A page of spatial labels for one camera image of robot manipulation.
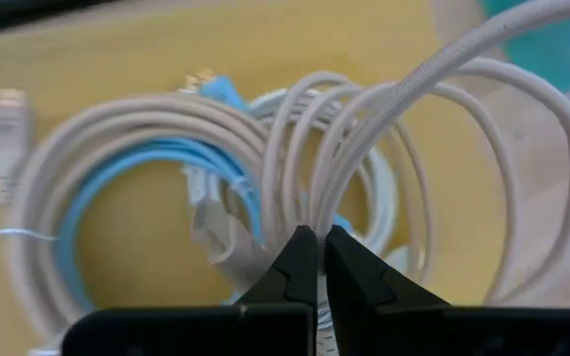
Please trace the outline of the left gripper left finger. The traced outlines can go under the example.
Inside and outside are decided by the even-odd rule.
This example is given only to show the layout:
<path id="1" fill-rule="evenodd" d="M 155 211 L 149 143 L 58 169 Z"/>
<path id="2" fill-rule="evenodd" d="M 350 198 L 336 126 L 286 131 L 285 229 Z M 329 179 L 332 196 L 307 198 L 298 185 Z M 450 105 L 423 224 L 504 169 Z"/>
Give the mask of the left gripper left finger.
<path id="1" fill-rule="evenodd" d="M 62 356 L 314 356 L 318 242 L 300 225 L 231 306 L 95 311 L 71 326 Z"/>

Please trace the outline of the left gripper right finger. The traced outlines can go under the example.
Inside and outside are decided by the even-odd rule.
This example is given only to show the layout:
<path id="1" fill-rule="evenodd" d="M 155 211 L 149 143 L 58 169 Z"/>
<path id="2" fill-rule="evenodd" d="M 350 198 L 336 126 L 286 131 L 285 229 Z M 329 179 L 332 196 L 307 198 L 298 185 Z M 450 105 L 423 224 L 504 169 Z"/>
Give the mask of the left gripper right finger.
<path id="1" fill-rule="evenodd" d="M 325 270 L 342 355 L 570 356 L 570 309 L 454 306 L 336 225 Z"/>

